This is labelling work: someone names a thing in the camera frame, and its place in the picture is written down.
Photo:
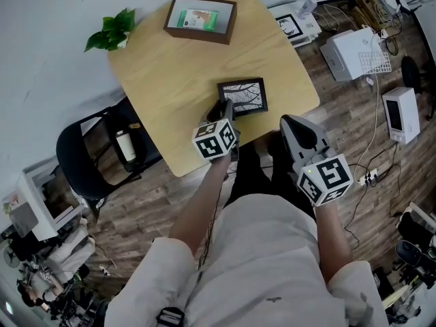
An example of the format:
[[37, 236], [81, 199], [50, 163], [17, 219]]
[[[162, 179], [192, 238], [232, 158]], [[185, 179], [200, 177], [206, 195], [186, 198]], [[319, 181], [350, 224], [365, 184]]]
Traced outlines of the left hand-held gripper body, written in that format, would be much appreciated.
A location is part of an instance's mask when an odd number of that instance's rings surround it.
[[225, 115], [220, 121], [202, 121], [193, 130], [191, 141], [200, 157], [209, 162], [228, 154], [231, 162], [239, 160], [240, 132], [236, 121], [229, 122]]

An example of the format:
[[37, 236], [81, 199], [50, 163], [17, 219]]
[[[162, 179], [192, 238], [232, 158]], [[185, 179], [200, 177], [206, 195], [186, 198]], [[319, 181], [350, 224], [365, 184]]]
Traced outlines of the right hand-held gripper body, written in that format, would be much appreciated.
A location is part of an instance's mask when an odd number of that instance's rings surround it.
[[296, 155], [293, 170], [296, 186], [313, 206], [321, 206], [342, 197], [353, 184], [352, 173], [343, 154], [338, 154], [325, 135], [316, 145]]

